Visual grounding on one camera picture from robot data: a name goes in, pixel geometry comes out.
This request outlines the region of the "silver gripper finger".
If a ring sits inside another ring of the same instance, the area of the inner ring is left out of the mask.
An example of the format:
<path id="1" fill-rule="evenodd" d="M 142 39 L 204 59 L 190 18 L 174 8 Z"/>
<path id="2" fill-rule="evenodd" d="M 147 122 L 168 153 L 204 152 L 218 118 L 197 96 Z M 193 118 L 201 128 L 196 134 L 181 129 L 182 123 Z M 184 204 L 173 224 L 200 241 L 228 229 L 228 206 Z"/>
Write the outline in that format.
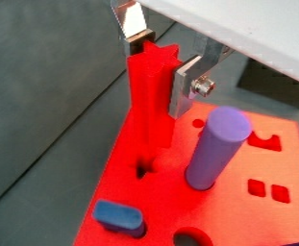
<path id="1" fill-rule="evenodd" d="M 149 28 L 139 2 L 135 0 L 111 0 L 111 8 L 121 29 L 125 55 L 133 56 L 143 52 L 146 41 L 156 41 L 156 31 Z"/>

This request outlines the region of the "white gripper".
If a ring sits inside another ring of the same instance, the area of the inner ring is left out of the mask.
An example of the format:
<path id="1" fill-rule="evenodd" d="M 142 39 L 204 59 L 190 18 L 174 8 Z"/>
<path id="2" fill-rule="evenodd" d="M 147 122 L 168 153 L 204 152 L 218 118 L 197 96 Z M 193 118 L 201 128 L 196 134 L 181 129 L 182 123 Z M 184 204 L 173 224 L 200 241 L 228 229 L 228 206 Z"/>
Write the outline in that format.
<path id="1" fill-rule="evenodd" d="M 234 49 L 299 82 L 299 0 L 138 1 L 205 34 L 196 35 L 197 54 L 176 69 L 169 109 L 176 119 L 196 96 L 216 89 L 212 71 Z"/>

